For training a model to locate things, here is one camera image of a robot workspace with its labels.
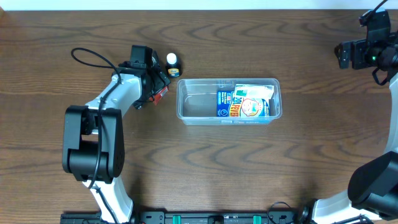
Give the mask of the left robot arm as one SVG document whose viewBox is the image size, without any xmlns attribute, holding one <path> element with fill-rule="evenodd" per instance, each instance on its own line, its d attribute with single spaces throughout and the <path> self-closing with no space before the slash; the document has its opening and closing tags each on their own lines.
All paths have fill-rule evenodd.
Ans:
<svg viewBox="0 0 398 224">
<path fill-rule="evenodd" d="M 94 100 L 67 108 L 62 167 L 89 189 L 100 211 L 65 213 L 61 223 L 133 223 L 134 202 L 121 178 L 123 116 L 130 107 L 155 102 L 167 92 L 169 83 L 159 65 L 126 62 Z"/>
</svg>

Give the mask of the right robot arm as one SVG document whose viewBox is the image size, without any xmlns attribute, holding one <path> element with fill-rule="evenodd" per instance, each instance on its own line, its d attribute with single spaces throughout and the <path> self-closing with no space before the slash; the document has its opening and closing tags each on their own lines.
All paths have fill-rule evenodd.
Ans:
<svg viewBox="0 0 398 224">
<path fill-rule="evenodd" d="M 308 209 L 309 223 L 371 223 L 397 219 L 397 45 L 366 51 L 364 61 L 375 67 L 375 82 L 389 85 L 392 111 L 385 150 L 358 167 L 348 189 L 330 198 L 316 200 Z"/>
</svg>

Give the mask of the white medicine box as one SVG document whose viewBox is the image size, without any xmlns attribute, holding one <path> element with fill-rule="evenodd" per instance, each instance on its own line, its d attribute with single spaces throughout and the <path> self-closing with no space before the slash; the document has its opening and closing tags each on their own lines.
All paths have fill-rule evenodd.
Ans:
<svg viewBox="0 0 398 224">
<path fill-rule="evenodd" d="M 234 89 L 234 95 L 246 98 L 271 99 L 274 94 L 273 85 L 248 85 L 237 84 Z"/>
</svg>

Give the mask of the red square packet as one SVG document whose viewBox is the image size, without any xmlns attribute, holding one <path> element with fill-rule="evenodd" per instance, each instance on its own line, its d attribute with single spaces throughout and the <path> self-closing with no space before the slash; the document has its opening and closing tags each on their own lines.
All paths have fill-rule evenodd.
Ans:
<svg viewBox="0 0 398 224">
<path fill-rule="evenodd" d="M 169 91 L 168 86 L 165 86 L 163 89 L 159 90 L 155 95 L 151 96 L 150 102 L 153 102 L 153 104 L 157 105 L 168 91 Z"/>
</svg>

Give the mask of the blue fever patch box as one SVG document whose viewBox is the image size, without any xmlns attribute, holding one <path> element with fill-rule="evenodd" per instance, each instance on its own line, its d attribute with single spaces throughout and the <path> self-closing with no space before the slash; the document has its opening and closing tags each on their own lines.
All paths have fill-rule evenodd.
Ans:
<svg viewBox="0 0 398 224">
<path fill-rule="evenodd" d="M 265 99 L 235 96 L 234 91 L 217 91 L 217 117 L 256 118 L 269 115 L 269 103 Z"/>
</svg>

